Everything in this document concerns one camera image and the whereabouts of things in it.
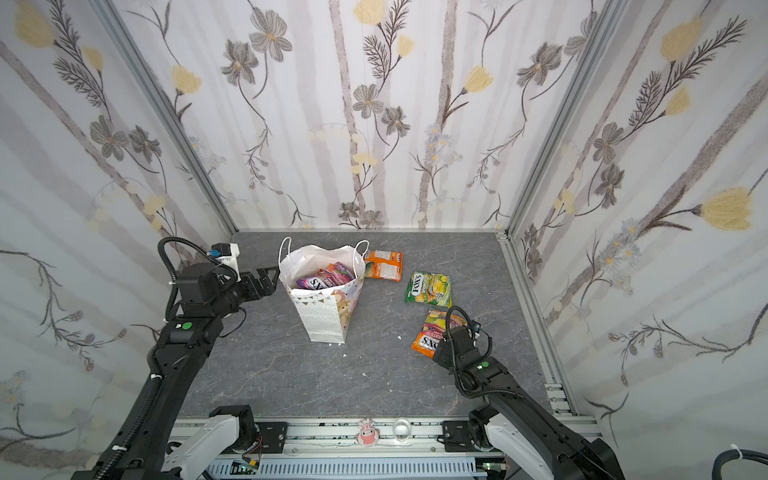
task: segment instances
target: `bag handle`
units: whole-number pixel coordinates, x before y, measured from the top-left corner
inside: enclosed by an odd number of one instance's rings
[[[285,245],[286,240],[288,240],[288,251],[286,252],[286,257],[290,255],[290,237],[283,238],[283,242],[280,244],[280,251],[277,252],[277,264],[280,265],[280,258],[283,256],[283,245]]]
[[[363,259],[365,259],[366,253],[368,253],[368,248],[371,246],[371,243],[368,240],[361,240],[361,241],[359,241],[357,243],[357,245],[355,245],[355,251],[357,252],[357,248],[363,242],[365,242],[365,244],[366,244],[366,251],[362,252],[361,256],[363,257]],[[352,262],[352,272],[355,274],[355,278],[357,278],[357,272],[356,272],[356,269],[355,269],[355,262]]]

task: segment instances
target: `gray marble surface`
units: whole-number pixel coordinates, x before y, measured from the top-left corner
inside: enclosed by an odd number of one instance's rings
[[[237,234],[240,268],[275,265],[285,236]],[[480,406],[480,399],[459,395],[447,370],[411,350],[431,308],[403,301],[414,270],[451,277],[453,303],[493,336],[493,355],[548,409],[541,370],[494,234],[294,231],[290,236],[294,248],[333,249],[367,239],[374,250],[401,250],[403,279],[366,279],[342,345],[310,342],[282,285],[272,296],[245,303],[247,321],[217,341],[181,415],[207,415],[216,406],[244,403],[255,416],[465,415]],[[239,321],[240,314],[226,319],[224,331]],[[484,341],[478,345],[485,349]]]

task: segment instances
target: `wall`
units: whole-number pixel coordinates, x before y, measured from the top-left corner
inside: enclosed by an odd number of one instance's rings
[[[250,3],[117,5],[235,222],[273,229],[505,227],[603,4]]]
[[[157,241],[227,238],[100,25],[87,2],[0,2],[3,478],[93,465],[162,325]]]
[[[768,451],[767,7],[630,2],[514,232],[628,478]]]

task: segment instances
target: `white cable tie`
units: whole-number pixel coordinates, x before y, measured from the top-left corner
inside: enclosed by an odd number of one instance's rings
[[[741,452],[741,450],[739,450],[739,447],[737,447],[735,443],[730,444],[730,447],[733,450],[736,450],[737,452],[739,452],[739,460],[744,460],[744,454]]]

